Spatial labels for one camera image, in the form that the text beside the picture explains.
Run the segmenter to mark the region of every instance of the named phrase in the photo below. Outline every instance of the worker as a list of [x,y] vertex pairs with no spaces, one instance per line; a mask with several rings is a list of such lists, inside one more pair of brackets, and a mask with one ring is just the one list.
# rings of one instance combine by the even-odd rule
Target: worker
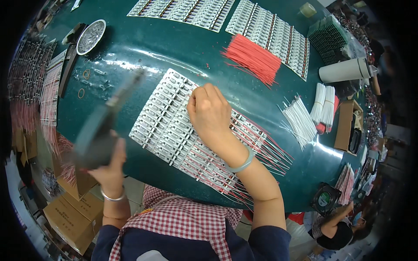
[[365,228],[364,219],[357,220],[355,226],[350,224],[347,215],[353,210],[354,203],[339,207],[328,217],[323,217],[317,212],[305,213],[303,224],[308,234],[323,248],[340,250],[353,240],[353,235],[360,234]]
[[248,242],[234,231],[242,210],[198,203],[149,185],[143,196],[146,210],[130,217],[120,138],[109,166],[89,172],[105,197],[92,260],[289,260],[291,236],[280,188],[229,129],[227,100],[216,86],[205,84],[193,91],[187,111],[199,138],[232,168],[254,200]]

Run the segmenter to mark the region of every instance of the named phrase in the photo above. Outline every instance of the metal bowl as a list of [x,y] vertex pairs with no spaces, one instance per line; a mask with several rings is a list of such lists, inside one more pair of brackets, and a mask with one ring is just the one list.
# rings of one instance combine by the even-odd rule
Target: metal bowl
[[99,19],[92,22],[84,32],[81,34],[77,41],[77,53],[78,55],[85,55],[90,52],[100,41],[106,29],[106,21]]

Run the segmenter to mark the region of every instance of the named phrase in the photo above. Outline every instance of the checkered apron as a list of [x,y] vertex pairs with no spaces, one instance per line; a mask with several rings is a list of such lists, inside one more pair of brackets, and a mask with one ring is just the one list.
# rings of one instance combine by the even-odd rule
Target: checkered apron
[[146,185],[143,204],[151,211],[143,211],[128,219],[119,232],[109,261],[120,260],[120,240],[127,228],[139,228],[161,235],[208,241],[220,260],[231,260],[225,239],[225,218],[235,229],[242,210],[215,205],[204,205],[188,198]]

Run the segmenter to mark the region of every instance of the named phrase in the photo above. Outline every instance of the navy shirt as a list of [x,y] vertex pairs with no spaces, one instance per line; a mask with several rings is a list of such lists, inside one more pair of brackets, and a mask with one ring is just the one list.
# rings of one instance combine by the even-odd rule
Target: navy shirt
[[[106,225],[100,229],[92,261],[109,260],[119,229]],[[250,233],[248,242],[237,236],[226,220],[225,238],[233,260],[289,260],[291,236],[282,228],[262,226]],[[121,240],[122,260],[136,260],[150,250],[158,250],[169,261],[219,260],[207,241],[191,240],[128,228]]]

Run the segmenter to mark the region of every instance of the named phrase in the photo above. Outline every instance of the green circuit board stack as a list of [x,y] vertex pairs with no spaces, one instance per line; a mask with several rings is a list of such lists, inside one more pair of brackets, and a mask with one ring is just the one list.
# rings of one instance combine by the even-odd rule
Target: green circuit board stack
[[336,51],[348,44],[349,35],[333,15],[318,20],[309,27],[308,31],[310,42],[318,50],[326,65],[337,62]]

